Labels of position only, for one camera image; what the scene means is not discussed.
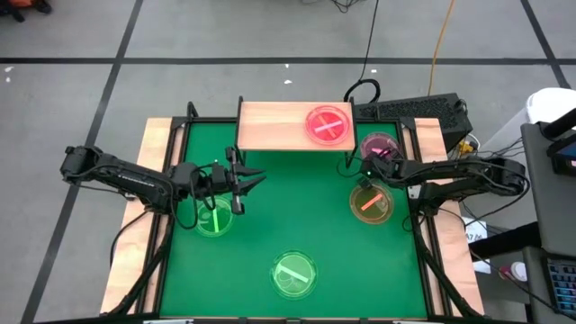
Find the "wooden shelf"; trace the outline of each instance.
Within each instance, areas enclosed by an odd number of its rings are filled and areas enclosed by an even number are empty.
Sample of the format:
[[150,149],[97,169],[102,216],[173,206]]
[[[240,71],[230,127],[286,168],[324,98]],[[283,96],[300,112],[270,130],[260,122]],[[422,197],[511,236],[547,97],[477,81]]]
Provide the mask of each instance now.
[[[346,138],[334,145],[323,145],[306,133],[306,116],[320,106],[342,111],[350,122]],[[315,150],[352,151],[356,127],[351,103],[242,102],[239,109],[238,148],[240,150]]]

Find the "wooden board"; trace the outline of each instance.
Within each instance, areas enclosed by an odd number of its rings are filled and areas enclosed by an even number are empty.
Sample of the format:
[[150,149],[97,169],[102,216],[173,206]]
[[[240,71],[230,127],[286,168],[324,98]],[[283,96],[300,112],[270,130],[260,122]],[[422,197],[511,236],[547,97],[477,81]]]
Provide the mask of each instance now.
[[[160,170],[167,149],[167,138],[169,133],[170,118],[148,119],[144,137],[140,146],[138,164]],[[424,161],[446,160],[444,141],[438,120],[436,119],[416,119],[416,128],[420,154]],[[177,136],[177,143],[182,138],[180,133]],[[413,158],[410,145],[410,134],[404,131],[404,139],[407,145],[408,158]],[[178,150],[173,155],[174,164],[178,156]],[[442,208],[459,214],[456,202],[446,202]],[[142,206],[139,202],[128,202],[124,220],[122,224],[131,221],[141,212]],[[131,288],[134,281],[142,271],[144,254],[149,240],[149,231],[152,218],[144,219],[127,229],[119,240],[116,247],[116,257],[108,285],[103,299],[102,311],[109,311],[122,299],[125,293]],[[454,215],[440,211],[436,216],[436,231],[438,233],[439,245],[444,263],[444,269],[454,286],[460,294],[479,313],[483,313],[482,299],[478,290],[476,276],[473,271],[473,263],[468,252],[468,243],[462,223]],[[442,312],[442,301],[434,275],[429,272],[431,281],[432,300],[436,314]],[[151,311],[151,304],[156,292],[156,277],[151,279],[147,292],[147,303],[145,311]]]
[[[148,119],[140,145],[137,164],[162,171],[171,122],[171,118]],[[122,226],[140,215],[143,210],[144,206],[139,200],[126,202]],[[101,312],[110,311],[118,305],[142,272],[152,219],[152,213],[150,213],[127,228],[118,239]]]
[[[423,162],[447,160],[444,139],[442,138],[438,119],[416,119],[416,135],[418,136],[420,155]],[[435,180],[434,182],[442,184],[450,181],[452,180]],[[482,298],[478,290],[466,234],[462,222],[450,213],[453,212],[456,215],[460,215],[460,207],[458,202],[445,202],[441,208],[447,211],[440,211],[435,216],[435,224],[444,271],[470,306],[480,314],[483,314]],[[431,271],[428,271],[428,277],[435,278]],[[432,287],[437,287],[436,278],[430,284]],[[437,288],[432,295],[436,313],[441,313],[441,311],[438,312],[437,306],[437,299],[439,298]],[[452,310],[454,315],[459,315],[458,309],[454,305],[452,305]]]
[[[341,110],[350,125],[346,138],[335,145],[319,144],[306,133],[308,113],[325,105]],[[242,103],[238,129],[241,150],[351,151],[354,146],[351,103]]]

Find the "green table surface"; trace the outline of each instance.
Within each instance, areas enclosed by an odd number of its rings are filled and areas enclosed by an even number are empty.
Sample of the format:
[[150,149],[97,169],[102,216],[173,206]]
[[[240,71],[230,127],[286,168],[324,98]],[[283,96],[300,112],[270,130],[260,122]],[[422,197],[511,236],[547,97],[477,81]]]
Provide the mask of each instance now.
[[[185,160],[226,164],[224,148],[233,145],[235,129],[234,123],[194,124]],[[362,123],[358,141],[375,131],[397,137],[394,124]],[[248,152],[247,167],[265,169],[267,179],[243,197],[246,214],[235,216],[223,236],[175,227],[160,314],[425,318],[414,238],[401,226],[409,212],[406,192],[390,189],[394,212],[385,223],[361,222],[349,205],[357,177],[336,172],[343,156]],[[191,224],[192,201],[181,202],[177,214]],[[318,268],[314,290],[297,301],[281,296],[270,275],[275,259],[289,250],[301,251]]]

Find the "wooden edge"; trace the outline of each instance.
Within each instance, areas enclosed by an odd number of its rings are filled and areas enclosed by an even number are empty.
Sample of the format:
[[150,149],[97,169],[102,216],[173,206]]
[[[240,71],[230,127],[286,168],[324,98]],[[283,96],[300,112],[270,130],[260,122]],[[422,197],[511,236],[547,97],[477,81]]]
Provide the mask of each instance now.
[[[180,149],[182,148],[182,140],[184,139],[184,128],[180,127],[176,130],[174,147],[172,150],[172,157],[170,160],[170,165],[175,166],[179,163],[178,158],[180,157]],[[164,234],[166,233],[166,225],[168,223],[168,215],[162,215],[160,220],[160,227],[158,229],[158,235],[156,238],[156,249],[162,243]],[[148,289],[146,290],[146,300],[144,303],[144,312],[152,312],[154,310],[154,300],[156,297],[156,291],[158,288],[158,275],[160,271],[160,265],[154,270],[154,274],[150,277],[148,281]]]
[[[404,146],[406,147],[406,158],[407,159],[414,159],[414,148],[412,147],[412,137],[410,135],[410,130],[404,128],[402,130],[402,135],[404,137]],[[420,230],[422,231],[422,236],[424,237],[424,242],[426,246],[430,248],[430,236],[428,234],[428,227],[426,222],[422,223],[420,226]],[[440,286],[438,285],[438,280],[432,269],[427,265],[427,276],[428,282],[430,286],[430,294],[432,297],[432,306],[434,307],[434,313],[436,315],[444,315],[444,310],[442,309],[442,297],[440,295]]]
[[[447,160],[444,139],[438,119],[418,118],[415,122],[422,162]],[[435,182],[441,184],[450,181],[452,180],[437,180]],[[484,313],[482,298],[478,289],[462,222],[450,213],[453,212],[456,215],[460,215],[458,202],[445,202],[441,208],[447,211],[439,211],[438,215],[435,216],[435,224],[445,274],[470,306],[479,313]],[[428,229],[424,225],[422,226],[422,231],[426,243],[429,244]],[[438,282],[430,269],[428,269],[428,278],[430,279],[434,310],[436,314],[442,314],[442,301]],[[451,306],[453,314],[455,316],[460,315],[458,309],[453,304]]]
[[[149,118],[142,137],[137,164],[162,171],[171,118]],[[144,211],[140,201],[126,203],[122,226]],[[152,226],[152,213],[130,226],[118,239],[100,312],[111,311],[142,272]]]

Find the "concrete floor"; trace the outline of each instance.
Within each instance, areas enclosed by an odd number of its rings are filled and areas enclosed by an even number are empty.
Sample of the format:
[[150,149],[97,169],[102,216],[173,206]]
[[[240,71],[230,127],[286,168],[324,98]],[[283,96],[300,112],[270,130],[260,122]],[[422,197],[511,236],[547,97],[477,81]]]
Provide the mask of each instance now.
[[[342,14],[328,0],[50,2],[54,12],[48,16],[25,11],[24,23],[0,18],[0,314],[5,323],[96,316],[100,309],[108,249],[124,201],[86,190],[74,200],[58,171],[65,146],[84,144],[94,126],[96,145],[133,161],[145,120],[182,115],[189,100],[203,116],[234,115],[239,95],[256,101],[341,100],[361,72],[374,9],[374,1],[363,1]],[[366,71],[380,81],[381,100],[426,94],[429,65],[417,58],[432,57],[448,4],[380,2],[371,58],[394,59],[370,64]],[[533,92],[558,86],[563,77],[576,85],[576,2],[529,1],[544,32],[540,40],[526,4],[458,0],[448,25],[440,50],[448,60],[436,69],[434,93],[456,92],[468,102],[480,141]],[[552,50],[547,54],[543,39]],[[357,58],[357,63],[325,57]],[[414,60],[394,64],[402,58]],[[458,58],[469,60],[450,60]],[[363,103],[371,95],[370,89],[359,89],[355,98]],[[494,301],[485,302],[488,312],[500,316],[499,307],[489,306]]]

